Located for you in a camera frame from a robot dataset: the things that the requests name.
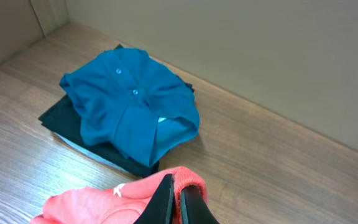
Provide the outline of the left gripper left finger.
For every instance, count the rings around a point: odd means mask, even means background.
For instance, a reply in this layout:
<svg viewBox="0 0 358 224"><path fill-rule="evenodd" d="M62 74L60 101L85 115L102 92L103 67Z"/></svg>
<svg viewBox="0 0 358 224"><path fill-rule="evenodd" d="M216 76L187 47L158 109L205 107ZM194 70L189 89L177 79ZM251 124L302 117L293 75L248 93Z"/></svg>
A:
<svg viewBox="0 0 358 224"><path fill-rule="evenodd" d="M173 176L167 174L134 224L171 224L174 205Z"/></svg>

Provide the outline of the red printed t-shirt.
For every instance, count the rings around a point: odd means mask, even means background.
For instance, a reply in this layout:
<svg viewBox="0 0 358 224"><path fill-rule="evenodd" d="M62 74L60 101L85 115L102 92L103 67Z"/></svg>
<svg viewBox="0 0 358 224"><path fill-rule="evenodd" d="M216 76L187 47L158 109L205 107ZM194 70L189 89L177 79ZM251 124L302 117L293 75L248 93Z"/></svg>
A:
<svg viewBox="0 0 358 224"><path fill-rule="evenodd" d="M113 189L86 187L67 190L50 197L44 204L42 214L31 219L30 223L134 223L167 174L173 177L173 222L181 223L180 193L185 187L197 186L203 200L208 200L204 180L183 166L161 170L144 179L119 184Z"/></svg>

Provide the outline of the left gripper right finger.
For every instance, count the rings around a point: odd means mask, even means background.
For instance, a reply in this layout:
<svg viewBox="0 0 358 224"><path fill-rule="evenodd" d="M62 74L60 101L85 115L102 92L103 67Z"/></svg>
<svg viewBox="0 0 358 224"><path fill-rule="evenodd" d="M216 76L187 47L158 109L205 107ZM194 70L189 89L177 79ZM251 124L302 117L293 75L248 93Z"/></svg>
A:
<svg viewBox="0 0 358 224"><path fill-rule="evenodd" d="M181 191L180 204L182 224L219 224L197 186L191 185Z"/></svg>

